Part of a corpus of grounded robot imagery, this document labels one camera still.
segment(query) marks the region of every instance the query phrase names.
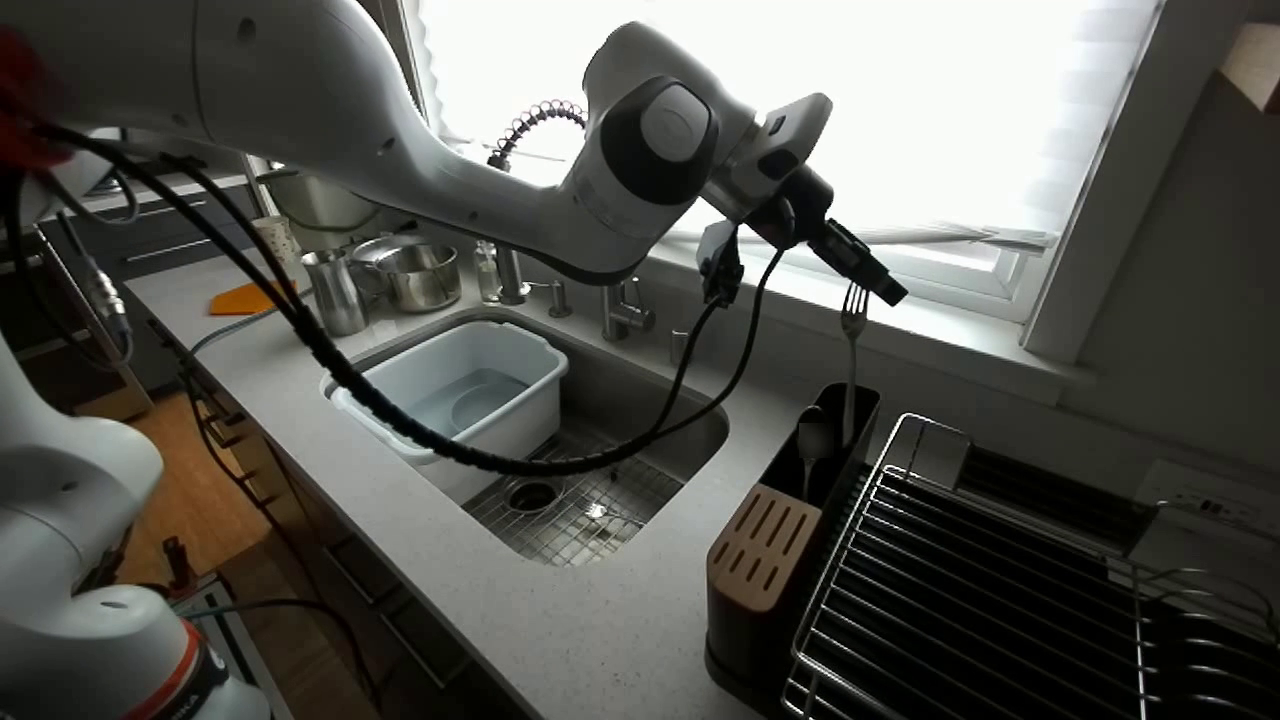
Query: stainless steel sink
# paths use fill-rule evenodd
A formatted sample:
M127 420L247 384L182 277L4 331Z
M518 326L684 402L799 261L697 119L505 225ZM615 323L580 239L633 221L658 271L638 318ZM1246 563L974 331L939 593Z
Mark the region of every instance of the stainless steel sink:
M530 460L600 455L638 435L669 396L669 375L577 340L559 326L535 326L564 355L559 432ZM681 393L670 420L703 408L708 396ZM722 443L728 416L714 408L684 432L582 474L500 474L464 508L512 553L542 563L582 563L627 542Z

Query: wall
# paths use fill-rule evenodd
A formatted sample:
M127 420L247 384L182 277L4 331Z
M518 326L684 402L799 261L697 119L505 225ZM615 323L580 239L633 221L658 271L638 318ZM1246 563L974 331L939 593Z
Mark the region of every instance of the wall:
M1280 473L1280 119L1232 84L1207 84L1083 364L1073 412Z

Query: window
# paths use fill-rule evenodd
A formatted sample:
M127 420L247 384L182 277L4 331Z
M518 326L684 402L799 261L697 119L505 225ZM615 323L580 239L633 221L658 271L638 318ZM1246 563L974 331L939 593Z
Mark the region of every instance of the window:
M1148 48L1159 0L399 0L420 18L416 75L430 125L484 150L541 99L580 99L600 38L642 18L703 60L760 117L836 99L813 166L868 236L963 228L1049 239L895 243L916 294L1027 318L1095 157ZM571 157L571 131L527 134Z

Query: gray countertop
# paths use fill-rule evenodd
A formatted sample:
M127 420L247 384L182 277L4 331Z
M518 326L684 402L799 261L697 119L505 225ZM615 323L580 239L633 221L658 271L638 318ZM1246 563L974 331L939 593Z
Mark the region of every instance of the gray countertop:
M190 348L226 323L202 311L208 294L240 278L226 261L202 261L127 288ZM447 323L447 311L381 318L338 348L358 359L434 323ZM596 318L571 317L564 326L606 353ZM665 364L658 348L627 355ZM319 393L325 367L279 317L218 335L195 359L541 714L751 714L703 666L703 553L791 432L799 398L781 371L749 371L722 402L728 441L638 537L596 563L552 569L514 556L338 416ZM721 375L691 371L691 389L714 393Z

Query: dish rack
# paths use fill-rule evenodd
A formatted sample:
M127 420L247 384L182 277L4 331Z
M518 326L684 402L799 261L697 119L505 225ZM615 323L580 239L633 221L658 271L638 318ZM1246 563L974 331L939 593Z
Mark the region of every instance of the dish rack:
M953 493L904 416L791 638L785 714L1280 714L1273 603Z

